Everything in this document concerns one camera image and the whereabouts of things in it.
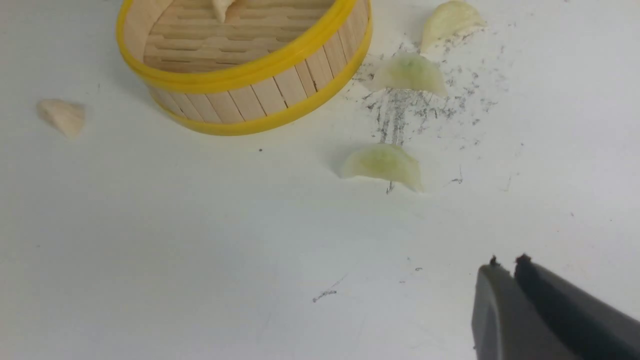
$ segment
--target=white surface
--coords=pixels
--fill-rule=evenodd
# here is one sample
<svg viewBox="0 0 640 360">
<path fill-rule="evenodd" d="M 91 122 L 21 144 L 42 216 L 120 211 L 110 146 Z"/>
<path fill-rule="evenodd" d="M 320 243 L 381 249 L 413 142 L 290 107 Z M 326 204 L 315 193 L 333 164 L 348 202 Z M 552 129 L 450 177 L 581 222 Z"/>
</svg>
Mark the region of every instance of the white surface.
<svg viewBox="0 0 640 360">
<path fill-rule="evenodd" d="M 380 140 L 363 84 L 274 131 L 200 135 L 121 61 L 118 1 L 5 0 L 0 358 L 473 359 L 494 253 L 639 318 L 640 3 L 472 3 L 490 27 L 428 57 L 461 66 L 454 104 L 480 87 L 449 120 L 407 112 L 396 138 L 431 195 L 387 195 L 334 173 Z M 367 61 L 419 41 L 436 4 L 374 1 Z M 73 142 L 36 117 L 46 97 L 87 105 Z"/>
</svg>

